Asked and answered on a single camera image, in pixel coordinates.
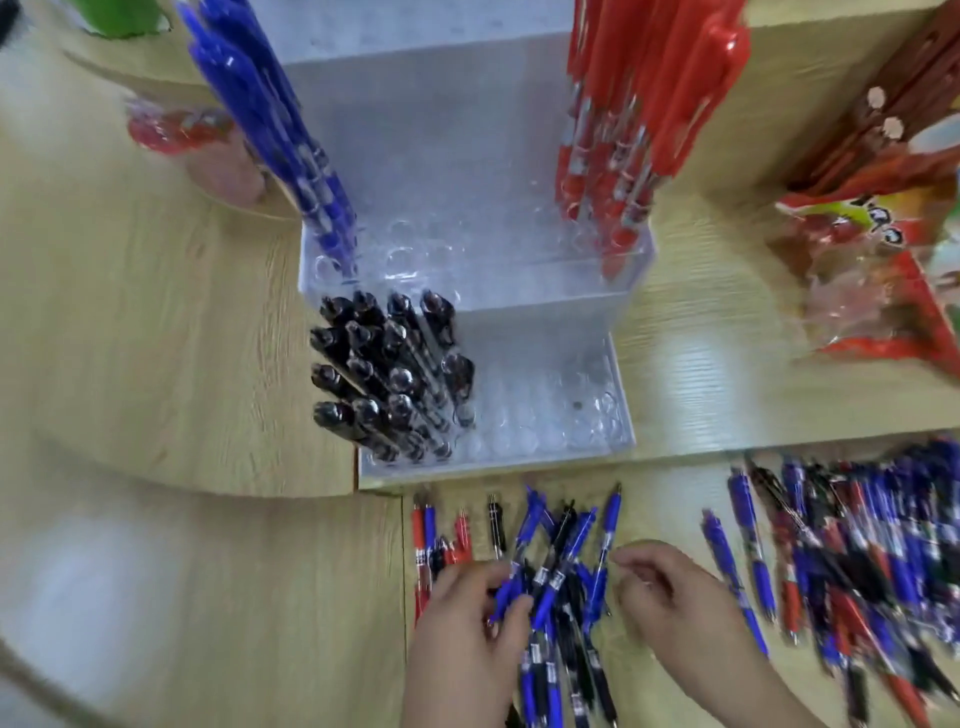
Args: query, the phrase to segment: blue pen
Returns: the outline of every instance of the blue pen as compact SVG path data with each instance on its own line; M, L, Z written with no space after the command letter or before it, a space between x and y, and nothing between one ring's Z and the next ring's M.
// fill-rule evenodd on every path
M536 726L540 722L537 719L537 699L534 694L534 673L533 659L530 656L531 643L523 651L523 661L520 663L520 697L523 702L523 719L527 726Z
M777 599L774 597L770 571L763 559L763 546L760 543L759 534L756 532L756 510L753 496L750 494L750 479L742 468L731 468L731 475L727 479L727 488L730 491L733 514L740 526L747 558L750 559L756 599L759 601L766 618L775 622L777 621Z
M573 567L573 562L580 555L580 550L584 547L587 540L587 534L596 521L597 509L591 508L589 513L582 514L580 522L577 523L577 530L570 536L564 549L564 554L560 558L560 564L553 570L550 581L546 588L540 594L540 602L534 612L534 618L530 622L530 628L535 632L542 631L550 616L550 610L553 602L557 598L557 592L564 585L567 572Z
M189 51L197 68L264 163L290 189L312 238L345 278L353 278L353 250L311 189L306 169L281 129L276 107L256 68L230 42L204 28L188 6L181 4L178 9L195 38Z
M597 561L597 571L593 577L592 584L587 587L587 606L584 610L585 632L589 631L599 619L603 609L604 598L607 590L607 557L613 547L613 539L616 536L616 522L620 516L620 501L622 499L622 486L617 483L613 488L613 493L607 500L607 508L604 510L603 517L603 542L600 544L600 556Z
M429 567L433 564L433 551L437 543L437 510L430 502L423 504L423 540L426 546L426 563ZM431 588L435 577L436 574L430 569Z
M910 567L907 557L906 541L900 530L897 520L897 511L893 493L887 487L886 481L894 477L893 470L886 468L874 473L871 478L871 488L874 491L876 507L879 511L880 525L885 534L884 542L887 549L887 562L893 576L894 593L897 600L914 617L920 616L920 595L917 593L917 579Z
M527 507L526 516L523 518L523 524L517 532L514 542L514 554L510 561L510 576L496 590L496 604L489 620L490 624L495 624L503 619L512 598L516 596L515 583L518 578L522 577L523 554L537 532L537 526L540 523L540 511L545 507L545 504L539 498Z
M747 626L750 627L750 631L754 635L756 646L769 658L770 652L767 650L767 643L764 641L763 633L760 631L760 623L756 620L754 610L751 608L750 601L747 599L747 594L743 589L743 582L740 581L740 577L736 573L736 562L733 560L733 552L730 551L730 544L727 543L727 535L723 532L723 525L721 525L720 519L714 516L713 512L709 509L704 510L703 531L704 537L710 546L710 551L713 553L713 560L716 562L717 569L723 576L724 581L727 582L727 586L736 599L736 603L740 606L743 618L747 621Z
M546 632L547 728L564 727L564 704L560 696L560 675L557 671L557 632L553 619L544 625Z
M806 498L804 497L804 484L806 483L806 470L802 463L791 457L783 458L783 467L780 469L783 479L783 485L787 490L787 496L790 507L806 521ZM806 549L799 540L793 544L793 567L797 576L797 589L800 591L800 597L804 604L810 601L810 577L808 566L806 564Z
M290 85L290 79L280 65L253 8L238 4L235 0L202 0L200 15L212 30L236 45L256 66L261 78L276 97L280 119L307 167L309 179L317 185L317 195L323 201L327 214L335 223L351 230L356 215L347 193L333 171L326 152L303 123L297 94Z
M903 534L903 544L906 548L906 560L910 564L910 572L916 585L917 596L920 599L920 613L927 610L926 598L926 569L924 567L924 546L920 532L920 522L917 519L917 494L913 480L913 461L909 458L898 458L894 474L899 497L895 498L900 517L900 530Z

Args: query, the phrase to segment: wood grain surface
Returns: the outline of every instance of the wood grain surface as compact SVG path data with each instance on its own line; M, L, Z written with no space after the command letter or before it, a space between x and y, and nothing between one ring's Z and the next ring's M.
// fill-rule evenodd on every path
M866 456L879 453L893 440L865 441L847 446L827 445L799 450L816 452L822 456ZM779 468L779 459L761 454L759 459L768 467ZM709 456L700 462L678 465L618 465L594 468L579 473L557 473L530 476L527 482L543 490L551 506L562 500L575 498L578 507L603 506L614 483L623 484L623 502L620 511L616 543L626 544L636 539L660 539L688 553L705 569L716 573L706 542L700 531L702 508L712 508L725 525L728 538L737 559L737 569L743 578L749 573L744 562L743 549L735 528L726 480L731 461L723 456ZM453 537L453 519L460 508L466 508L470 517L471 536L477 559L492 558L486 507L488 494L497 495L504 509L504 526L508 545L519 528L525 509L525 489L520 476L477 478L470 482L438 484L428 491L438 508L437 528L448 538ZM410 513L413 499L404 497L404 544L411 545ZM770 524L760 519L760 532L767 554L774 553ZM544 547L542 536L538 546ZM595 564L597 537L588 541L584 562ZM535 552L537 557L541 550ZM413 636L413 585L416 583L414 561L408 556L406 571L407 630ZM616 566L612 568L612 585L616 583ZM603 618L595 628L597 647L611 683L611 691L622 726L713 726L716 721L689 700L663 670L653 653L640 640L628 635L616 603L614 587L609 590L612 617ZM756 604L753 593L751 600ZM821 669L815 650L807 639L799 647L788 645L769 624L763 625L764 635L774 667L797 696L831 728L847 725L841 683L828 677ZM960 680L960 665L945 651L938 651L938 663L951 679ZM871 725L874 728L901 728L905 718L884 688L873 680L870 689ZM960 720L958 709L931 710L931 721L937 728L955 726Z
M36 425L185 488L350 493L352 447L310 416L299 226L211 203L125 136L115 86L36 35L0 75L0 255L47 347Z

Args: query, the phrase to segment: red pen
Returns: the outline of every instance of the red pen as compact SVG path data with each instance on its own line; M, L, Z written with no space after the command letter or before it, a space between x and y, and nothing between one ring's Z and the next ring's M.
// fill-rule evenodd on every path
M413 529L414 555L417 563L417 585L414 587L414 624L420 620L420 615L426 609L430 600L430 568L426 563L426 542L423 535L423 509L414 503L414 510L410 516Z
M575 220L580 212L597 120L611 102L616 71L623 62L627 30L634 9L633 0L604 0L595 37L590 38L588 34L587 45L591 47L588 49L583 100L570 145L570 162L560 182L562 214L570 220Z
M635 245L649 215L654 191L680 171L701 129L739 78L750 56L749 38L746 28L725 28L720 15L703 27L668 109L660 121L652 122L650 148L636 179L633 168L625 169L614 190L613 204L617 205L621 183L633 185L622 208L613 210L622 212L606 244L604 275L608 278L619 273L626 262L623 254Z
M455 547L463 553L462 561L473 561L473 541L470 538L470 521L467 518L467 511L463 508L457 514L456 521L453 522L453 530L457 534Z

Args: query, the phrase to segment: pen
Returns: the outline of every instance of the pen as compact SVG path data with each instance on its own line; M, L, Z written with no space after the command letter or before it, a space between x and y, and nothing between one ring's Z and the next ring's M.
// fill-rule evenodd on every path
M446 434L450 431L450 420L444 417L442 409L426 391L426 384L406 367L394 367L388 376L390 389L399 395L410 397L417 411L437 431Z
M537 532L537 525L540 523L540 511L543 507L543 503L539 499L527 507L523 524L516 533L514 553L510 561L510 577L496 590L494 597L495 606L493 614L490 617L490 624L496 624L503 619L511 598L516 595L516 580L522 570L521 563L523 562L523 554L533 540L534 534Z
M770 652L767 650L766 641L763 640L763 633L760 631L759 622L756 621L754 610L751 608L750 602L747 600L747 595L744 593L743 583L736 573L736 563L733 560L730 545L727 543L727 536L723 532L723 526L720 523L720 519L714 516L713 512L708 509L704 511L703 531L710 550L713 552L713 560L716 562L717 569L723 576L724 581L727 582L731 594L733 594L737 604L740 606L740 611L743 612L743 618L747 621L747 626L750 627L750 631L754 634L756 646L769 658Z
M430 600L430 569L426 563L426 541L423 532L423 509L414 498L414 510L411 514L414 536L414 557L417 564L417 585L414 591L414 625L420 621L420 615Z
M420 308L423 311L423 320L441 351L447 352L455 347L457 340L453 332L453 319L456 309L453 303L439 293L426 290L423 291Z
M596 621L600 619L600 612L603 609L605 591L607 589L607 556L613 547L613 538L616 536L616 522L620 515L620 500L622 486L617 483L613 488L613 493L607 500L607 507L604 510L603 518L603 542L600 545L600 555L597 561L597 571L593 576L593 583L589 588L587 598L587 608L584 613L585 631L589 631Z
M429 500L423 503L423 539L426 544L426 563L430 566L430 588L433 589L437 574L433 572L431 556L437 543L437 511Z
M496 502L496 496L493 493L487 496L487 518L490 522L493 558L499 561L507 552L507 539L503 535L503 508Z
M531 634L530 642L527 643L527 648L523 650L523 658L520 663L520 697L523 702L523 716L527 728L540 724L537 716L537 698L534 695L533 644L534 635Z
M347 321L353 320L353 301L343 296L330 298L324 296L321 300L320 315L333 327L341 327Z
M356 275L352 241L322 207L303 159L281 128L276 97L243 51L204 28L189 6L180 3L178 10L194 37L189 47L193 62L264 163L290 190L310 239L345 279L351 279Z
M453 522L453 530L457 534L457 546L464 552L465 561L473 561L473 540L470 538L470 521L466 509L460 509L456 521Z
M534 610L534 618L530 622L530 628L535 632L542 631L543 626L546 624L547 618L550 616L550 610L553 607L553 602L557 598L557 592L560 590L560 587L564 585L564 580L572 567L573 560L580 554L580 549L583 548L584 542L587 540L587 534L590 532L593 522L596 521L596 515L597 509L591 508L589 513L585 513L580 517L576 531L571 536L561 556L560 564L553 569L550 580L540 595L540 600Z
M410 438L403 433L396 432L387 420L387 413L380 406L380 402L370 398L354 400L353 413L360 428L374 440L381 440L414 462L423 459L423 445L417 438Z
M616 706L613 704L613 697L610 694L610 685L607 682L607 674L600 663L600 653L590 640L589 635L581 632L584 641L584 650L587 652L587 663L589 665L590 676L593 678L593 687L596 689L597 700L600 703L600 711L603 713L604 720L610 728L616 728Z
M316 364L310 367L310 381L318 389L333 395L338 400L352 402L365 395L329 364Z
M449 441L437 437L430 431L417 412L413 401L406 395L390 395L387 398L387 414L388 422L394 430L416 435L438 459L445 460L453 454Z
M546 634L547 727L563 728L564 707L560 696L560 675L557 673L557 632L553 619L544 625Z
M453 398L454 417L460 427L470 427L476 420L476 412L468 403L473 393L473 377L476 366L462 354L448 353L440 363L444 383Z
M766 561L763 559L763 546L756 533L756 510L753 496L750 494L750 480L747 474L740 468L731 468L727 488L730 490L733 514L740 526L747 558L750 559L756 599L766 618L775 622L777 621L777 600L774 598L773 586L770 583L770 571L767 570Z

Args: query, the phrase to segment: pen grip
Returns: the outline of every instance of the pen grip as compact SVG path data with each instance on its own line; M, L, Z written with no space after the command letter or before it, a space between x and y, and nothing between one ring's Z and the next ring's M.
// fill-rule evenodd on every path
M760 652L763 653L764 657L769 660L770 651L767 649L766 640L763 639L763 631L760 629L760 623L756 619L754 610L752 610L750 607L741 607L740 611L743 612L743 618L747 621L747 626L750 627L750 631L754 634L756 646L759 647Z
M542 631L546 626L546 621L550 619L550 610L553 609L553 603L557 599L557 591L564 583L562 577L563 572L557 571L557 573L554 574L554 577L550 580L549 586L543 590L543 594L540 597L540 603L537 605L537 611L534 614L533 621L530 622L530 628L534 632Z
M496 588L494 596L493 614L490 616L490 624L496 624L503 616L507 614L507 607L510 606L511 598L516 588L517 580L520 578L520 567L514 562L511 564L510 578Z
M767 570L767 565L762 561L754 561L752 568L754 572L756 598L760 602L760 608L768 618L773 620L777 614L777 599L774 597L774 588L770 581L770 571Z

